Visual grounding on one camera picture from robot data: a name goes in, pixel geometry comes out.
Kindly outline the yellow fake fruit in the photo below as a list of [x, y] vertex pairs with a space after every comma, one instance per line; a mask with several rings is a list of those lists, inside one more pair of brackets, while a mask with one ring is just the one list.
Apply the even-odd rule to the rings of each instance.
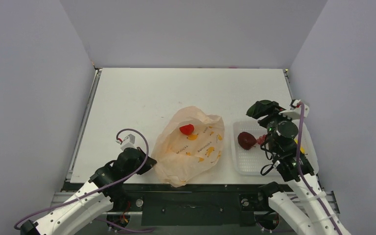
[[[294, 141], [295, 141], [296, 145], [299, 144], [299, 141], [298, 141], [297, 138], [296, 138]], [[301, 145], [300, 145], [300, 152], [301, 152], [302, 154], [305, 154], [305, 153], [306, 153], [306, 152], [305, 152], [305, 149], [304, 149], [304, 147], [303, 147], [303, 145], [302, 145], [302, 143], [301, 143]]]

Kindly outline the red fake grape bunch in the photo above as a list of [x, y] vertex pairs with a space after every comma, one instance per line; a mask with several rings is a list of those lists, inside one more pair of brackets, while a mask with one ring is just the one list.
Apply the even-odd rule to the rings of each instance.
[[260, 136], [260, 137], [258, 137], [258, 138], [256, 139], [256, 143], [257, 143], [259, 146], [265, 145], [265, 143], [266, 143], [266, 139], [267, 139], [267, 135], [264, 134], [264, 135], [262, 135], [262, 136]]

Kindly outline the orange translucent plastic bag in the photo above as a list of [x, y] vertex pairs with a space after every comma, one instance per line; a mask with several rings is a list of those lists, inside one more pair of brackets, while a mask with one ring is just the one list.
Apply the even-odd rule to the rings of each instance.
[[[192, 124], [194, 132], [183, 135], [179, 127]], [[195, 106], [178, 110], [158, 135], [151, 157], [156, 177], [173, 187], [214, 167], [224, 149], [225, 126], [221, 116], [207, 115]]]

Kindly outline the dark red fake fruit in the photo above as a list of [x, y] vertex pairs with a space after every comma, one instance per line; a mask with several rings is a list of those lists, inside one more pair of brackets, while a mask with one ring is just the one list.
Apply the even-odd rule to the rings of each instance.
[[257, 144], [257, 139], [248, 132], [241, 132], [237, 136], [237, 142], [244, 150], [250, 150]]

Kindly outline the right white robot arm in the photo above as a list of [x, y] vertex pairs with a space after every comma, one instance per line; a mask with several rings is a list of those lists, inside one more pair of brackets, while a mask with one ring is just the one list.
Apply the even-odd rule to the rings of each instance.
[[271, 155], [272, 169], [292, 189], [302, 205], [300, 209], [276, 182], [260, 187], [257, 204], [276, 212], [299, 235], [348, 235], [339, 216], [326, 199], [311, 163], [301, 151], [304, 118], [309, 108], [298, 99], [290, 109], [262, 100], [247, 115], [267, 130], [261, 149]]

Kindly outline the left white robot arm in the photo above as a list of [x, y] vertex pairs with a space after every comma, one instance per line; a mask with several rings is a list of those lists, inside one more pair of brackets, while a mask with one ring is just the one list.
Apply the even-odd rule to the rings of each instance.
[[123, 183], [134, 174], [142, 175], [157, 164], [141, 148], [128, 147], [118, 158], [98, 168], [65, 203], [51, 207], [49, 214], [27, 220], [22, 235], [73, 235], [104, 212], [130, 206]]

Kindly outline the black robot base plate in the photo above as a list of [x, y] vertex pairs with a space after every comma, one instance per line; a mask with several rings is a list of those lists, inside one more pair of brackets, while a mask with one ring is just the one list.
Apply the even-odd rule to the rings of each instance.
[[103, 214], [110, 222], [142, 226], [254, 226], [274, 217], [264, 202], [262, 186], [124, 184], [122, 196]]

